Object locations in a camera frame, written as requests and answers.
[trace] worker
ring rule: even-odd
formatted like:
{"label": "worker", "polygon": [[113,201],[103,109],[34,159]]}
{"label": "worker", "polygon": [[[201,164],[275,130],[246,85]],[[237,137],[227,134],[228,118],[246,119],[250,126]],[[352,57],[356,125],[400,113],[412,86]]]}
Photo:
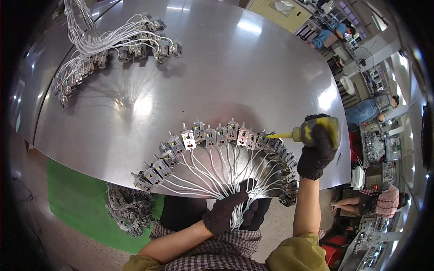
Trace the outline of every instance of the worker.
{"label": "worker", "polygon": [[383,122],[398,105],[398,95],[392,96],[385,90],[381,91],[373,98],[368,98],[355,106],[345,109],[347,123],[349,126],[359,125],[359,123],[370,121],[374,117]]}
{"label": "worker", "polygon": [[[349,25],[345,25],[344,23],[336,22],[329,25],[329,29],[333,31],[333,33],[340,39],[344,39],[344,33],[355,35],[355,28]],[[321,32],[313,38],[312,40],[308,41],[307,44],[309,44],[312,48],[322,48],[324,45],[322,44],[332,33],[332,31],[328,29],[323,29]]]}
{"label": "worker", "polygon": [[339,200],[330,203],[333,210],[341,208],[348,212],[366,215],[374,213],[383,218],[391,218],[396,211],[407,205],[409,196],[407,193],[400,193],[398,188],[393,185],[388,190],[379,193],[375,189],[360,190],[361,195],[354,198]]}
{"label": "worker", "polygon": [[[305,121],[318,117],[321,115],[308,116]],[[152,229],[152,241],[129,258],[123,271],[329,270],[326,252],[319,246],[318,238],[321,222],[318,179],[336,151],[322,125],[314,126],[312,137],[316,147],[303,147],[297,166],[300,185],[293,237],[271,252],[265,264],[253,261],[251,256],[258,249],[259,226],[270,202],[258,200],[258,207],[244,214],[247,224],[230,231],[234,207],[248,199],[246,192],[240,192],[216,201],[208,212],[204,209],[205,199],[166,196],[161,219],[155,221]],[[196,205],[182,205],[187,202]]]}

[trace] yellow sleeve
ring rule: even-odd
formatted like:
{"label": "yellow sleeve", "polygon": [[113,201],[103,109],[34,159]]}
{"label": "yellow sleeve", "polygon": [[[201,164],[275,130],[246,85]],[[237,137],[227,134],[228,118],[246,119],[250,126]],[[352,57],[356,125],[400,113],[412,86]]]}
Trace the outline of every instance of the yellow sleeve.
{"label": "yellow sleeve", "polygon": [[163,267],[157,260],[144,255],[132,255],[122,271],[158,271]]}
{"label": "yellow sleeve", "polygon": [[326,251],[316,233],[305,233],[283,241],[265,260],[271,271],[328,271]]}

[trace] person's right hand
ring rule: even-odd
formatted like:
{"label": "person's right hand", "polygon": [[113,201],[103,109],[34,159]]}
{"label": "person's right hand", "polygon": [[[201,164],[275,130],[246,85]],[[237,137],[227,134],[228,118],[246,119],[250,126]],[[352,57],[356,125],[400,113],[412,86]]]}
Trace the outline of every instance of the person's right hand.
{"label": "person's right hand", "polygon": [[[314,118],[330,117],[326,114],[310,115],[304,121]],[[317,124],[312,129],[312,138],[316,146],[302,148],[302,155],[297,165],[297,171],[300,177],[317,180],[322,176],[322,171],[335,158],[336,150],[333,150],[333,144],[324,126]]]}

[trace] green mat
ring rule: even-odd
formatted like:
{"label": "green mat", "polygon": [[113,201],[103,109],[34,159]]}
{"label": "green mat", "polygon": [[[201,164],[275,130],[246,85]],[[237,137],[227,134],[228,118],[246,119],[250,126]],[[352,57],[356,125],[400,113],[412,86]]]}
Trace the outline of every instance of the green mat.
{"label": "green mat", "polygon": [[[58,162],[47,162],[48,200],[51,212],[68,226],[89,238],[131,254],[150,242],[150,229],[141,237],[119,229],[105,208],[107,185],[104,181],[72,170]],[[164,196],[155,194],[152,214],[160,218]]]}

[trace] concrete floor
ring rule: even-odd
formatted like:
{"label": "concrete floor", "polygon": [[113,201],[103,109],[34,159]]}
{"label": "concrete floor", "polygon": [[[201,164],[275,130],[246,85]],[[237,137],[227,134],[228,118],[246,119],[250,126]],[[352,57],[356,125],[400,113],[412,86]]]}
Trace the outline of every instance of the concrete floor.
{"label": "concrete floor", "polygon": [[[12,176],[17,177],[15,198],[19,216],[30,225],[43,245],[43,249],[54,267],[65,266],[80,271],[120,270],[130,254],[100,244],[70,228],[55,217],[49,208],[46,163],[47,157],[36,150],[26,151],[24,140],[14,131],[10,133],[10,167]],[[29,193],[33,199],[23,201]],[[321,228],[332,226],[333,214],[329,207],[331,190],[320,191]],[[253,259],[264,262],[270,252],[281,241],[292,236],[295,206],[285,207],[273,199],[261,225],[262,241]]]}

